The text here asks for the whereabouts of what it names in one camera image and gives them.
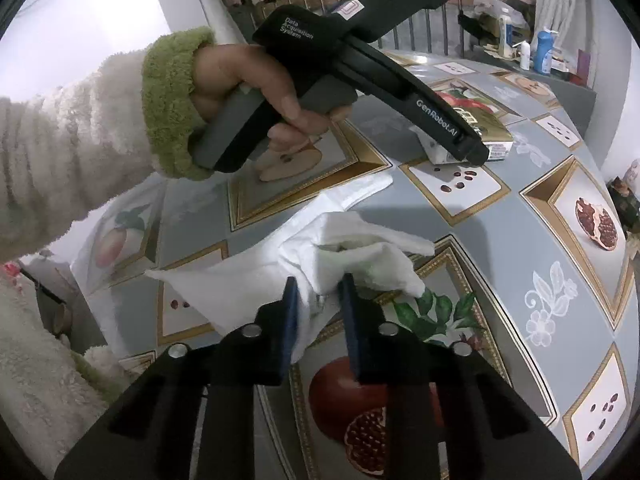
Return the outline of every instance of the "sleeve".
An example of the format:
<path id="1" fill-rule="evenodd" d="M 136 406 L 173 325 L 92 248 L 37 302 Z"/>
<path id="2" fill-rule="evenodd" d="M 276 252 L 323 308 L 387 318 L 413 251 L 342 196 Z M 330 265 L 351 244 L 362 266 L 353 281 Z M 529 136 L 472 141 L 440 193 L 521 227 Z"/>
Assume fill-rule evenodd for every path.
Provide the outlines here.
<path id="1" fill-rule="evenodd" d="M 28 102 L 0 98 L 0 261 L 37 251 L 153 170 L 202 179 L 187 142 L 198 28 L 109 57 L 79 83 Z"/>

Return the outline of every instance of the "apple slice print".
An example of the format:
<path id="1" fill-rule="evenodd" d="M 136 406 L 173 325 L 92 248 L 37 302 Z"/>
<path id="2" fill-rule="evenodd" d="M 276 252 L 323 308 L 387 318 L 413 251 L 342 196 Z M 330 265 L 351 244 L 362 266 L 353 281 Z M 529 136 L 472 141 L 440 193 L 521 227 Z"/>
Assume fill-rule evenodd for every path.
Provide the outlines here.
<path id="1" fill-rule="evenodd" d="M 115 227 L 98 241 L 95 248 L 94 262 L 96 267 L 104 269 L 115 263 L 127 241 L 127 232 L 136 229 L 144 232 L 145 221 L 140 214 L 150 204 L 141 205 L 128 211 L 120 211 L 115 218 Z"/>

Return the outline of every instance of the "silver bolt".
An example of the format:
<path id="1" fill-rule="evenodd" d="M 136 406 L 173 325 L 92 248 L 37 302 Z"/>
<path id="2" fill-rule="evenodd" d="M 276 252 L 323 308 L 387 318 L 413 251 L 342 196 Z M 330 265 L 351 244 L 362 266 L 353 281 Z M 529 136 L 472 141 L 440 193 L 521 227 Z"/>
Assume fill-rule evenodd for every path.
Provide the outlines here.
<path id="1" fill-rule="evenodd" d="M 169 348 L 169 357 L 173 357 L 174 359 L 179 359 L 180 357 L 184 357 L 187 355 L 189 351 L 189 347 L 184 343 L 176 343 Z"/>
<path id="2" fill-rule="evenodd" d="M 395 323 L 389 323 L 387 321 L 382 323 L 378 327 L 378 332 L 380 332 L 382 335 L 393 336 L 398 334 L 398 332 L 400 332 L 400 329 L 398 328 L 398 325 L 396 325 Z"/>
<path id="3" fill-rule="evenodd" d="M 453 344 L 453 353 L 459 355 L 460 357 L 468 357 L 471 355 L 472 349 L 468 343 L 464 341 L 458 341 Z"/>
<path id="4" fill-rule="evenodd" d="M 260 328 L 260 325 L 256 325 L 255 323 L 251 323 L 242 329 L 242 335 L 244 337 L 258 337 L 261 333 L 262 329 Z"/>

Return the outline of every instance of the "patterned tablecloth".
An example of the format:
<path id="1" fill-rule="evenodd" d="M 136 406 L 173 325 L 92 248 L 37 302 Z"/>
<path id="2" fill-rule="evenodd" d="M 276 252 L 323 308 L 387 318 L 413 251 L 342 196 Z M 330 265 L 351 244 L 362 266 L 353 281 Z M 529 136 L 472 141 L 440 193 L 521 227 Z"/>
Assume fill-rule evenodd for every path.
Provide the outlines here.
<path id="1" fill-rule="evenodd" d="M 373 295 L 385 315 L 436 344 L 472 344 L 586 478 L 625 429 L 638 372 L 634 276 L 598 168 L 545 86 L 468 60 L 392 57 L 455 104 L 484 113 L 481 129 L 485 120 L 505 127 L 514 140 L 506 160 L 435 166 L 409 121 L 362 96 L 350 122 L 291 159 L 248 165 L 229 181 L 155 175 L 119 197 L 74 264 L 92 313 L 130 367 L 144 368 L 172 342 L 216 342 L 196 306 L 143 271 L 211 266 L 260 241 L 321 189 L 388 171 L 393 185 L 355 209 L 433 240 L 436 255 L 415 261 L 422 298 Z M 262 475 L 364 480 L 363 468 L 375 470 L 376 460 L 345 447 L 340 420 L 377 406 L 347 399 L 335 413 L 323 404 L 345 355 L 338 320 L 291 368 L 289 383 L 258 390 Z"/>

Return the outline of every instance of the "black handheld device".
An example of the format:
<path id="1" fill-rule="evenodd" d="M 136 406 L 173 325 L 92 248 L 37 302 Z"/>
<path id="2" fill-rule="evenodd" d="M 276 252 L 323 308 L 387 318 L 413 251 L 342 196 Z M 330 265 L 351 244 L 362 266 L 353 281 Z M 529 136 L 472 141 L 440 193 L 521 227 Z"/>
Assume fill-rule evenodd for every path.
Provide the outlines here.
<path id="1" fill-rule="evenodd" d="M 342 0 L 322 16 L 297 6 L 274 10 L 254 41 L 291 74 L 302 107 L 319 113 L 352 104 L 356 89 L 384 101 L 457 159 L 483 164 L 488 149 L 449 104 L 406 69 L 368 43 L 420 9 L 447 0 Z M 241 86 L 199 136 L 190 153 L 207 169 L 237 171 L 282 119 L 255 90 Z"/>

